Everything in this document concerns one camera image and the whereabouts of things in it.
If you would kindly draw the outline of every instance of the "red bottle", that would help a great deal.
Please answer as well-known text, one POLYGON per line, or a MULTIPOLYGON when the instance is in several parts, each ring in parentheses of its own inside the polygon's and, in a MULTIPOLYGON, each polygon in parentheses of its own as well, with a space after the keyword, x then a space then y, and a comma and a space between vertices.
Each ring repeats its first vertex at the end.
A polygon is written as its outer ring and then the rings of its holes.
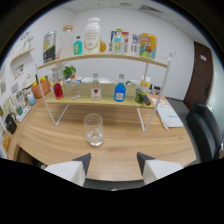
POLYGON ((58 81, 56 79, 54 80, 54 83, 55 84, 54 84, 53 89, 54 89, 55 97, 56 97, 56 99, 61 99, 63 97, 63 91, 62 91, 62 88, 61 88, 61 84, 58 83, 58 81))

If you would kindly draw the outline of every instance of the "door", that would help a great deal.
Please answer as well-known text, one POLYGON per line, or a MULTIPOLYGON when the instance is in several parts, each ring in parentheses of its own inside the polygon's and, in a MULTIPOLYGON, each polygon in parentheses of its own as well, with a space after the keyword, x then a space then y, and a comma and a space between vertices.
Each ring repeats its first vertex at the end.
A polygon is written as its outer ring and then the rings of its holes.
POLYGON ((206 104, 212 85, 213 62, 211 50, 194 42, 194 68, 184 104, 190 110, 197 101, 206 104))

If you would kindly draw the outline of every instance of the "potted plant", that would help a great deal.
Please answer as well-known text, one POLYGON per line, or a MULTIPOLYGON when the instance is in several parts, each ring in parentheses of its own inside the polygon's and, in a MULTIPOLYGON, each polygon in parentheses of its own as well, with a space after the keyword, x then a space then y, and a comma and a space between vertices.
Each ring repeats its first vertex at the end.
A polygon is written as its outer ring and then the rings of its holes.
POLYGON ((70 78, 70 75, 76 73, 76 69, 75 69, 75 67, 73 65, 71 65, 70 67, 69 66, 65 66, 65 69, 64 69, 63 72, 64 72, 64 77, 65 77, 65 80, 66 80, 66 79, 70 78))

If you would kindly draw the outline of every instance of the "ceiling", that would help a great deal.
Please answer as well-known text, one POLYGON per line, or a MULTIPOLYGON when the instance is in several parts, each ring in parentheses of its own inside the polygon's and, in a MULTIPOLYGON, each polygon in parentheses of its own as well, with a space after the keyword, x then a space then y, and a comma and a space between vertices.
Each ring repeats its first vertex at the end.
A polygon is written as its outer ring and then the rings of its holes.
POLYGON ((183 31, 193 41, 210 47, 204 36, 194 27, 194 25, 183 16, 162 4, 151 0, 75 0, 61 5, 60 7, 79 13, 91 9, 101 8, 121 8, 135 10, 156 16, 179 30, 183 31))

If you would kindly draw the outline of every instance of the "wooden shelf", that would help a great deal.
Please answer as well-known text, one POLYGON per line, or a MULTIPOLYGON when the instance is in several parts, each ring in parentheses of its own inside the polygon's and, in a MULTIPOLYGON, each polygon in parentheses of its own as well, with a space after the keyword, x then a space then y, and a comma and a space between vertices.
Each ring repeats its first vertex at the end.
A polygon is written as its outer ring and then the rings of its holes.
POLYGON ((115 54, 99 53, 99 54, 85 54, 85 55, 80 55, 80 56, 74 56, 74 57, 69 57, 69 58, 52 60, 52 61, 49 61, 49 62, 43 64, 42 66, 39 66, 38 69, 45 68, 47 66, 58 64, 58 63, 65 62, 65 61, 74 61, 74 60, 89 59, 89 58, 119 58, 119 59, 128 59, 128 60, 134 60, 134 61, 147 62, 147 63, 150 63, 150 64, 154 64, 154 65, 158 65, 158 66, 167 68, 166 64, 160 63, 160 62, 155 61, 155 60, 150 59, 150 58, 136 57, 136 56, 131 56, 131 55, 115 55, 115 54))
POLYGON ((34 49, 35 49, 35 48, 29 49, 28 51, 24 51, 23 53, 17 55, 16 57, 14 57, 14 58, 12 59, 12 61, 11 61, 10 63, 12 63, 12 62, 15 61, 17 58, 23 56, 24 54, 29 53, 30 51, 32 51, 32 50, 34 50, 34 49))
POLYGON ((55 66, 53 66, 52 68, 51 68, 51 70, 54 70, 54 69, 57 69, 57 68, 60 68, 61 67, 61 65, 55 65, 55 66))
POLYGON ((90 96, 91 84, 80 83, 80 98, 77 100, 72 100, 69 95, 69 85, 65 84, 62 86, 64 97, 57 100, 55 95, 52 94, 48 99, 48 104, 77 104, 77 105, 91 105, 91 106, 112 106, 112 107, 138 107, 138 108, 154 108, 155 105, 148 95, 151 105, 146 106, 143 104, 138 104, 135 102, 134 98, 136 95, 135 86, 125 86, 125 100, 123 102, 117 102, 114 100, 114 88, 117 84, 101 84, 101 99, 92 100, 90 96))

